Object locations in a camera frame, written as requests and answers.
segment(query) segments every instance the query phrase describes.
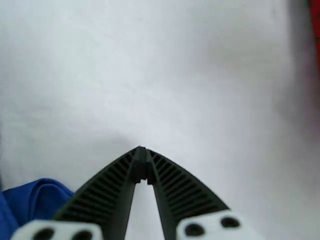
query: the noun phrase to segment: white plastic part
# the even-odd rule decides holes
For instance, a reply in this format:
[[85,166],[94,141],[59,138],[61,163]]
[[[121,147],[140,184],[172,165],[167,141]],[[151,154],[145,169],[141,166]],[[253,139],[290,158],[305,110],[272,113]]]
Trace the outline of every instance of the white plastic part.
[[72,240],[76,234],[87,231],[91,237],[87,240],[103,240],[101,229],[93,223],[34,220],[20,227],[11,240],[37,240],[36,234],[44,229],[53,230],[53,234],[47,240]]
[[[239,226],[224,227],[223,219],[235,220]],[[190,225],[199,226],[204,233],[198,236],[187,235],[186,228]],[[178,224],[176,234],[177,240],[263,240],[242,217],[230,210],[186,218]]]

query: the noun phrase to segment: hole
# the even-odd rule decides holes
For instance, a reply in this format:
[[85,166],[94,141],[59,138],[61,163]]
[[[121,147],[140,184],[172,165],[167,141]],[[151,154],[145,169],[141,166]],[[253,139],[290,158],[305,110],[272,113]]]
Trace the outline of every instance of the hole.
[[73,236],[72,240],[91,240],[91,238],[92,238],[91,232],[87,230],[83,230],[76,233]]
[[124,158],[126,159],[126,161],[127,161],[129,164],[131,163],[132,157],[131,157],[129,154],[125,155]]
[[54,235],[55,231],[50,228],[44,228],[41,229],[40,231],[38,231],[34,236],[33,236],[33,240],[49,240],[52,238],[52,236]]
[[160,159],[161,159],[161,157],[159,155],[156,155],[154,157],[154,163],[157,164]]
[[189,224],[185,228],[185,234],[187,236],[197,237],[205,234],[204,228],[196,223]]
[[168,177],[173,171],[175,170],[174,166],[170,166],[168,167],[167,171],[163,173],[163,175],[159,176],[160,180],[166,179],[166,177]]
[[122,166],[124,166],[125,167],[125,169],[126,170],[128,170],[129,169],[129,163],[124,159],[124,158],[121,158],[120,160],[119,160],[119,162],[122,164]]
[[225,217],[221,220],[221,225],[224,228],[237,228],[240,226],[240,223],[237,219],[233,217]]

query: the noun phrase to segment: blue fabric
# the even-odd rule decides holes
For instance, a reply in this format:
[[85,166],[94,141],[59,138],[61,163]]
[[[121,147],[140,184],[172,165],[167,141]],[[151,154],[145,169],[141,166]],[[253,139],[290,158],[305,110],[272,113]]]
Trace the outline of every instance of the blue fabric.
[[60,182],[49,178],[0,191],[0,240],[8,240],[31,220],[50,219],[72,195]]

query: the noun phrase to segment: white cloth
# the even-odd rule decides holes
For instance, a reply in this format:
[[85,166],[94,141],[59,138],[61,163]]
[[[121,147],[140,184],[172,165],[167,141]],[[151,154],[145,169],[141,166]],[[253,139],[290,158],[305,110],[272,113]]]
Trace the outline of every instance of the white cloth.
[[[76,190],[142,145],[267,239],[320,236],[305,1],[2,0],[0,80],[4,188],[49,177]],[[152,189],[136,191],[127,239],[163,239]]]

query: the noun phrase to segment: red object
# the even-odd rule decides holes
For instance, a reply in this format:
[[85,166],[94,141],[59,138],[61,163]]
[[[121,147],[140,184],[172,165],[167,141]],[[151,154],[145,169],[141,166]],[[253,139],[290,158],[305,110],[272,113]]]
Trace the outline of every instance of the red object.
[[315,36],[318,67],[320,69],[320,0],[308,0],[308,3]]

